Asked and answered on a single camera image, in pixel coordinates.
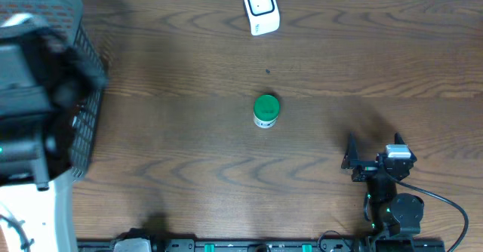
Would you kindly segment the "green lid seasoning jar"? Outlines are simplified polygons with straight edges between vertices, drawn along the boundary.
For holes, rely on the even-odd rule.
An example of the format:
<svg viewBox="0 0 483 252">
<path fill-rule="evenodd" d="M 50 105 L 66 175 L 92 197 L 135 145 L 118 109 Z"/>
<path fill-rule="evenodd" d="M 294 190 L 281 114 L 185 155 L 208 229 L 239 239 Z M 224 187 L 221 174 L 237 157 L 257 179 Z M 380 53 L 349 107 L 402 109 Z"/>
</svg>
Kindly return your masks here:
<svg viewBox="0 0 483 252">
<path fill-rule="evenodd" d="M 271 128 L 278 120 L 280 102 L 270 94 L 259 96 L 254 102 L 254 123 L 259 128 Z"/>
</svg>

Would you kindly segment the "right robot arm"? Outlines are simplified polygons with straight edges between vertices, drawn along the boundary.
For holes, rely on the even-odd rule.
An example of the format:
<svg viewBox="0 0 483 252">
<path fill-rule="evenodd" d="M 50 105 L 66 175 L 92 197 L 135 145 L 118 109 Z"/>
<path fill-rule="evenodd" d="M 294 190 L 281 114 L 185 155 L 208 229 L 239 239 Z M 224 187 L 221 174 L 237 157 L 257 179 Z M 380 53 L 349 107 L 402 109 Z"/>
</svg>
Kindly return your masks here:
<svg viewBox="0 0 483 252">
<path fill-rule="evenodd" d="M 424 202 L 418 196 L 399 193 L 396 184 L 409 176 L 416 161 L 400 134 L 373 160 L 359 158 L 355 137 L 349 135 L 341 168 L 352 170 L 353 182 L 367 184 L 363 211 L 373 227 L 370 235 L 353 242 L 351 250 L 415 250 L 413 237 L 420 233 Z"/>
</svg>

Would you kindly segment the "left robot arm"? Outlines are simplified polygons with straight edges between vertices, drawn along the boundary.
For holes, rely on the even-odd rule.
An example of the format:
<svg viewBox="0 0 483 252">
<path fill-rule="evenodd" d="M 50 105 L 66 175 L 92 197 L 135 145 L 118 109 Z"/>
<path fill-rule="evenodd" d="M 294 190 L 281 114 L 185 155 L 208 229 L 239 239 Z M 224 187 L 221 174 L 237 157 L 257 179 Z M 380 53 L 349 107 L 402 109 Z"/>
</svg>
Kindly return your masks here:
<svg viewBox="0 0 483 252">
<path fill-rule="evenodd" d="M 1 26 L 1 229 L 11 251 L 75 251 L 72 187 L 89 165 L 106 71 L 43 17 Z"/>
</svg>

